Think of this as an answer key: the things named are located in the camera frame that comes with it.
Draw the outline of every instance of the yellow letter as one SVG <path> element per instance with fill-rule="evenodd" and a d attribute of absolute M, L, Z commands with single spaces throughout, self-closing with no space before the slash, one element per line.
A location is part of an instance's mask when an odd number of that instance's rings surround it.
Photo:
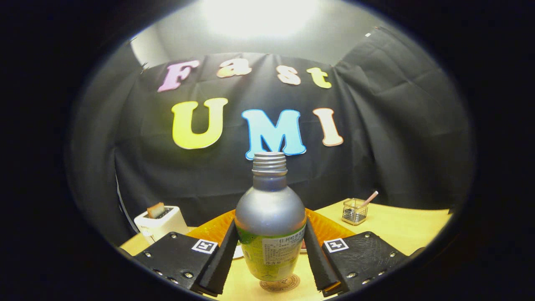
<path fill-rule="evenodd" d="M 177 103 L 171 108 L 174 113 L 173 141 L 185 149 L 205 148 L 214 144 L 223 132 L 223 106 L 228 103 L 226 98 L 212 98 L 204 102 L 208 107 L 208 129 L 202 134 L 192 132 L 193 110 L 198 106 L 196 101 Z"/>
<path fill-rule="evenodd" d="M 301 83 L 301 79 L 296 75 L 297 71 L 294 68 L 280 65 L 275 70 L 279 72 L 277 77 L 285 84 L 299 85 Z"/>
<path fill-rule="evenodd" d="M 338 135 L 336 130 L 336 125 L 333 120 L 334 111 L 329 108 L 319 108 L 312 111 L 314 115 L 318 116 L 319 123 L 321 123 L 323 128 L 323 145 L 325 146 L 336 146 L 343 143 L 343 138 Z"/>
<path fill-rule="evenodd" d="M 312 80 L 314 84 L 318 87 L 329 89 L 331 88 L 331 83 L 325 81 L 323 77 L 328 77 L 327 73 L 323 72 L 320 68 L 314 67 L 307 70 L 308 73 L 312 74 Z"/>
<path fill-rule="evenodd" d="M 244 58 L 235 58 L 224 61 L 219 65 L 221 69 L 217 71 L 217 77 L 231 77 L 234 75 L 245 75 L 251 72 L 249 61 Z"/>

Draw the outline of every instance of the ceiling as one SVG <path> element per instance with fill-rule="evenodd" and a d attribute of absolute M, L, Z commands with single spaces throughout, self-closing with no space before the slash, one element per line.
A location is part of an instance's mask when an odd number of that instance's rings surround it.
<path fill-rule="evenodd" d="M 225 52 L 272 53 L 335 65 L 384 22 L 341 0 L 198 0 L 133 37 L 140 62 Z"/>

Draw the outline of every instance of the foam letter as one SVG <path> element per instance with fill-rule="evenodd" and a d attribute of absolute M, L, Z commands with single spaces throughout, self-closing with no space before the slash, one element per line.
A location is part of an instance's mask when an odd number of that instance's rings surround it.
<path fill-rule="evenodd" d="M 293 67 L 280 65 L 275 70 L 279 72 L 277 77 L 285 84 L 299 85 L 301 83 L 301 79 L 296 75 L 297 71 Z"/>
<path fill-rule="evenodd" d="M 167 75 L 165 76 L 165 80 L 162 86 L 158 88 L 158 92 L 174 90 L 180 87 L 180 82 L 178 79 L 185 80 L 191 72 L 192 68 L 195 68 L 197 66 L 199 66 L 199 61 L 191 61 L 170 65 L 169 67 L 167 67 Z"/>
<path fill-rule="evenodd" d="M 314 84 L 316 84 L 318 87 L 329 89 L 331 88 L 331 83 L 325 81 L 324 77 L 328 77 L 327 73 L 323 72 L 320 68 L 314 67 L 307 69 L 307 72 L 312 74 L 312 80 L 314 81 Z"/>
<path fill-rule="evenodd" d="M 192 132 L 193 110 L 198 106 L 196 101 L 177 103 L 171 108 L 174 113 L 173 141 L 185 149 L 205 148 L 214 144 L 223 132 L 223 106 L 228 103 L 226 98 L 212 98 L 204 102 L 208 107 L 208 129 L 202 134 Z"/>
<path fill-rule="evenodd" d="M 234 75 L 245 75 L 251 72 L 249 61 L 244 58 L 234 58 L 224 61 L 219 65 L 221 69 L 217 71 L 217 77 L 231 77 Z"/>
<path fill-rule="evenodd" d="M 241 116 L 249 123 L 249 151 L 245 154 L 248 160 L 252 160 L 255 153 L 266 152 L 262 147 L 262 139 L 272 152 L 279 152 L 282 140 L 286 145 L 282 151 L 288 155 L 299 155 L 307 151 L 301 141 L 299 132 L 299 114 L 295 110 L 284 110 L 279 115 L 277 126 L 274 126 L 268 116 L 262 110 L 247 110 Z"/>
<path fill-rule="evenodd" d="M 323 128 L 323 145 L 336 146 L 343 143 L 343 138 L 338 135 L 336 125 L 333 120 L 334 111 L 329 108 L 319 108 L 312 111 L 314 115 L 318 116 L 319 122 Z"/>

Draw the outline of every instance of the bread slice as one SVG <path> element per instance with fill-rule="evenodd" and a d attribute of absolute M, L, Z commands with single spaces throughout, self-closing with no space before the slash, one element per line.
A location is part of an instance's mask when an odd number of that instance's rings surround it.
<path fill-rule="evenodd" d="M 164 211 L 165 211 L 165 207 L 164 207 L 164 203 L 162 202 L 159 202 L 156 205 L 147 208 L 147 213 L 149 213 L 150 219 L 155 219 L 159 217 L 162 213 L 164 213 Z"/>

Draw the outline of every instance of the bottle neck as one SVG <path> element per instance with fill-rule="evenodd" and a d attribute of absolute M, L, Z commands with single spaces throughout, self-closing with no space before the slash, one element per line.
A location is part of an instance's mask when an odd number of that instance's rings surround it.
<path fill-rule="evenodd" d="M 287 186 L 286 176 L 253 176 L 253 187 L 258 190 L 276 191 L 284 189 Z"/>

